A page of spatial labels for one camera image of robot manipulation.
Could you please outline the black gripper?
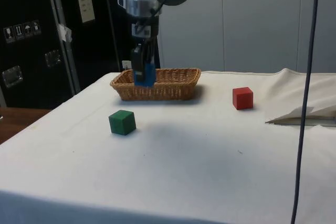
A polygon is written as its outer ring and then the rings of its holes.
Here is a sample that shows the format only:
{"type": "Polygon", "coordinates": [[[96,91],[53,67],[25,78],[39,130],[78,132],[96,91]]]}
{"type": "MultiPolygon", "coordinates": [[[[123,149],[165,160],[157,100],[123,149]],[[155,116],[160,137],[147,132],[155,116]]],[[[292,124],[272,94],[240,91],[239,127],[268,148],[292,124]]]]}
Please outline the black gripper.
{"type": "MultiPolygon", "coordinates": [[[[131,17],[131,34],[135,38],[148,39],[145,42],[145,63],[155,64],[156,37],[159,33],[159,16],[131,17]]],[[[137,44],[131,51],[132,69],[134,80],[143,82],[145,80],[145,69],[143,60],[143,49],[137,44]]]]}

